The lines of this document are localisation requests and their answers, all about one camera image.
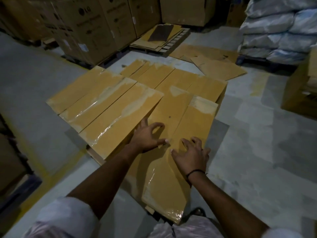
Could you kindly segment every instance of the person's right arm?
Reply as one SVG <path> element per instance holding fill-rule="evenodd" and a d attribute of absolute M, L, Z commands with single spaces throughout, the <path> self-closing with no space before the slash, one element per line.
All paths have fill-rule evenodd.
<path fill-rule="evenodd" d="M 199 138 L 192 137 L 192 142 L 182 139 L 187 148 L 184 155 L 171 151 L 172 157 L 181 171 L 186 176 L 196 169 L 206 172 L 206 164 L 210 149 L 202 149 Z M 262 237 L 269 228 L 255 215 L 218 188 L 204 173 L 193 172 L 188 180 L 198 190 L 200 195 L 209 205 L 220 225 L 229 238 L 236 237 Z"/>

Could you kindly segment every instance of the person's right hand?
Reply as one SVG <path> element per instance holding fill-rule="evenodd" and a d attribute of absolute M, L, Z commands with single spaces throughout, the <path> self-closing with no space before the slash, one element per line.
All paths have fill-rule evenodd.
<path fill-rule="evenodd" d="M 181 139 L 187 152 L 183 155 L 177 153 L 172 149 L 172 157 L 183 175 L 187 175 L 195 169 L 200 169 L 206 172 L 206 165 L 209 159 L 210 148 L 202 149 L 201 140 L 197 137 L 192 137 L 191 140 L 195 143 L 191 143 L 187 139 Z"/>

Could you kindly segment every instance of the stack of sacks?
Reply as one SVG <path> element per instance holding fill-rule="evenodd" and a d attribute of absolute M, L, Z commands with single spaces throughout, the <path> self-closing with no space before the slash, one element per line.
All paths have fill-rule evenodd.
<path fill-rule="evenodd" d="M 240 53 L 298 65 L 317 43 L 317 0 L 251 0 Z"/>

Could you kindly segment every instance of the concrete floor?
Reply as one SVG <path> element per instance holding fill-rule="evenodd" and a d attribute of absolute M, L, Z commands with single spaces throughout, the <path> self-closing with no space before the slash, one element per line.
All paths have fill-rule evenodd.
<path fill-rule="evenodd" d="M 236 28 L 221 27 L 192 33 L 185 43 L 236 50 L 240 41 Z M 35 203 L 33 207 L 5 237 L 21 236 L 43 206 L 66 195 L 98 168 L 85 154 L 85 143 L 77 133 L 45 103 L 85 72 L 56 53 L 25 47 L 0 35 L 0 112 L 44 180 L 42 188 L 22 205 L 20 216 Z M 129 52 L 109 69 L 119 73 L 123 64 L 137 58 L 201 74 L 194 64 L 138 52 Z M 206 144 L 212 148 L 208 177 L 268 225 L 312 237 L 313 220 L 317 220 L 317 122 L 279 108 L 287 76 L 245 69 L 248 74 L 229 81 L 211 127 Z M 197 206 L 214 217 L 192 189 L 187 211 Z M 119 190 L 101 220 L 99 236 L 143 237 L 156 223 Z"/>

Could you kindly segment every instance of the black bracelet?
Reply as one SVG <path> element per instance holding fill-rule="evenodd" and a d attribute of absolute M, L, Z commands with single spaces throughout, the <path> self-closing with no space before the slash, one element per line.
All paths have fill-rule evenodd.
<path fill-rule="evenodd" d="M 194 169 L 193 171 L 189 172 L 189 173 L 186 175 L 186 178 L 188 179 L 188 177 L 189 177 L 192 173 L 194 173 L 194 172 L 196 172 L 196 171 L 202 172 L 202 173 L 204 173 L 204 175 L 205 175 L 205 172 L 202 171 L 201 169 Z"/>

